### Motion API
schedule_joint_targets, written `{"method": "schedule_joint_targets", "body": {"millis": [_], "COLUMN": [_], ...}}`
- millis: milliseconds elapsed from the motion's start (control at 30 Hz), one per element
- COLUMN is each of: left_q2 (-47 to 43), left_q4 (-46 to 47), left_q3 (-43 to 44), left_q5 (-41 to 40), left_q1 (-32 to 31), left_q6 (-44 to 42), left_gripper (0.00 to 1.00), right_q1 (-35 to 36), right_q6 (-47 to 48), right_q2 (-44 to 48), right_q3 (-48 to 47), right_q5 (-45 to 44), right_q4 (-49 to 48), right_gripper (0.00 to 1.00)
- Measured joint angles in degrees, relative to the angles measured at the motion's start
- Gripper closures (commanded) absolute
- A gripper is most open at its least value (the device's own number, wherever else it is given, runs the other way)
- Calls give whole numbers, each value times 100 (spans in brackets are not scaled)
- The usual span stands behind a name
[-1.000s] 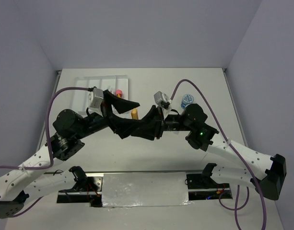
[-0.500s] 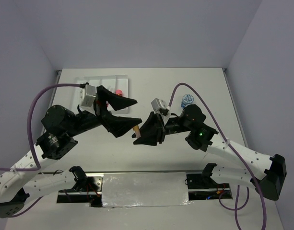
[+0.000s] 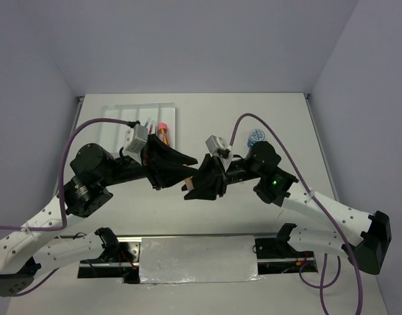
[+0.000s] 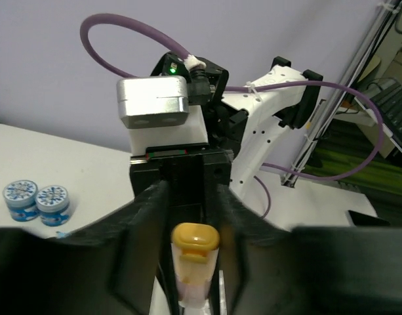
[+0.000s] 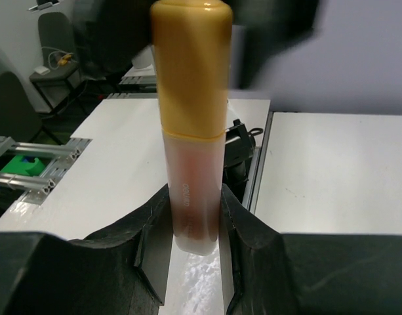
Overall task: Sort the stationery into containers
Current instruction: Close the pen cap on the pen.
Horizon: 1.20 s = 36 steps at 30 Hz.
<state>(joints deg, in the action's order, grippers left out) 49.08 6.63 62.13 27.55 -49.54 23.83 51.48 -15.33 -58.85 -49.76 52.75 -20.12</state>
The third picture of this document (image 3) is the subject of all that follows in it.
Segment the pink capped crayon tube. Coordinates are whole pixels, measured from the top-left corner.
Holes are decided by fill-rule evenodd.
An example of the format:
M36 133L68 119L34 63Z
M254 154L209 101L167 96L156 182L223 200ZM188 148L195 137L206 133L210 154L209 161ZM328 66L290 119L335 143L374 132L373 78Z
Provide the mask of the pink capped crayon tube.
M168 126L166 123L159 123L157 127L157 136L167 146L170 146Z

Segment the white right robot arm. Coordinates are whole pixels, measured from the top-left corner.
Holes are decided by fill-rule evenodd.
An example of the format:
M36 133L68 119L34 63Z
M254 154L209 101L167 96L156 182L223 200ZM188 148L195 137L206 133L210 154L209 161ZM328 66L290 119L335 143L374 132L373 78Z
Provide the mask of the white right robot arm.
M266 204L274 204L313 219L324 226L313 230L302 223L285 223L277 233L276 250L290 257L295 252L314 251L356 262L358 269L378 275L392 241L390 218L381 211L359 211L319 192L307 191L292 174L282 170L274 147L266 141L252 146L246 157L227 168L218 153L207 154L183 185L185 200L213 201L222 197L231 184L258 179L253 190Z

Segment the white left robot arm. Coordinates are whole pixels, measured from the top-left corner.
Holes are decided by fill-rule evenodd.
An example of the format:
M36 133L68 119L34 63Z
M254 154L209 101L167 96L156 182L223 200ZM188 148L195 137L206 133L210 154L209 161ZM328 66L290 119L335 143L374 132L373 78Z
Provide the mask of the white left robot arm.
M150 135L139 153L113 157L98 144L84 145L71 161L74 177L18 231L0 240L0 297L15 297L40 275L76 261L115 260L121 252L117 236L101 227L81 238L51 244L63 226L84 221L113 195L109 186L147 178L156 190L169 188L195 174L197 160Z

